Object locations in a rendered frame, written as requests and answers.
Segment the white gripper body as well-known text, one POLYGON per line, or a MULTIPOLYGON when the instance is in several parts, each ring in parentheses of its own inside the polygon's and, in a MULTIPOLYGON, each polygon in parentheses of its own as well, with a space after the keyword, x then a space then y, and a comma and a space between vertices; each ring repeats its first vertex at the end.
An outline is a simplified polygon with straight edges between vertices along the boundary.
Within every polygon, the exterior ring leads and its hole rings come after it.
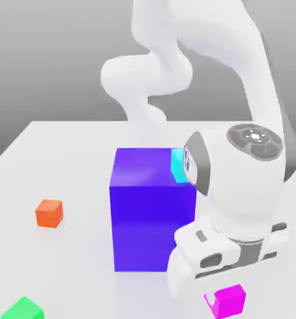
POLYGON ((168 289, 175 299, 188 300, 242 283, 261 263, 261 257, 244 259, 240 249, 185 252, 175 248, 168 262, 168 289))

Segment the small magenta cube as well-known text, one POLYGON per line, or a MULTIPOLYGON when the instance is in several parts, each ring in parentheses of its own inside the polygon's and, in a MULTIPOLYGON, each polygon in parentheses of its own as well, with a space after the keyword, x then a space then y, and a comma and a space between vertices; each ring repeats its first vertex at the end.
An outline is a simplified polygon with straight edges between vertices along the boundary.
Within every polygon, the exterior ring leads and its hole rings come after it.
POLYGON ((215 319, 225 319, 242 313, 246 300, 246 292, 240 284, 237 284, 216 291, 215 297, 216 302, 214 306, 209 308, 215 319))

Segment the small cyan cube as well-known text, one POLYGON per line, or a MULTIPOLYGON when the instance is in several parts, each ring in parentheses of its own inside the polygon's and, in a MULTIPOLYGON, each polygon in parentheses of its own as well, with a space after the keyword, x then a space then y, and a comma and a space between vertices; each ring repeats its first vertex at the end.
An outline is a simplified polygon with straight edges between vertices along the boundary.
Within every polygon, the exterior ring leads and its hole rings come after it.
POLYGON ((188 183, 184 174, 183 148, 171 149, 171 173, 177 183, 188 183))

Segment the small orange cube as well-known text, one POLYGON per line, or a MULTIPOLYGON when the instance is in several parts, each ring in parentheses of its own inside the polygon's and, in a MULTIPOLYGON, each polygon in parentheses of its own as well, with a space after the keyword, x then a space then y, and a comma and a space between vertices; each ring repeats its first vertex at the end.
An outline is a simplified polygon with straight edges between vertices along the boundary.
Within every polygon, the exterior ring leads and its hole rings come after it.
POLYGON ((63 217, 61 201, 43 199, 36 209, 36 221, 40 227, 57 228, 63 217))

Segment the small green cube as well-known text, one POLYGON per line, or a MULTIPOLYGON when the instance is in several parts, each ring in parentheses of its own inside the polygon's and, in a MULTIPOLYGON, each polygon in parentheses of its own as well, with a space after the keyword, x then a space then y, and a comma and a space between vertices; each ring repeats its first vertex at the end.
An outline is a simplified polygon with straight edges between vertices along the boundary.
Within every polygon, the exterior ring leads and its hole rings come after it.
POLYGON ((1 319, 45 319, 45 315, 40 306, 22 297, 1 315, 1 319))

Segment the large blue box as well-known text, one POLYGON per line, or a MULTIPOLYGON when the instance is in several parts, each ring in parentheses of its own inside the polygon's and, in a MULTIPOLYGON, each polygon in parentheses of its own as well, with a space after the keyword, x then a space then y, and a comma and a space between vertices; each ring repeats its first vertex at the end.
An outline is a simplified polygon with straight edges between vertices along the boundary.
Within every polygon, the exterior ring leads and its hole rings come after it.
POLYGON ((118 148, 109 191, 115 271, 166 271, 174 233, 196 207, 195 188, 171 172, 171 149, 118 148))

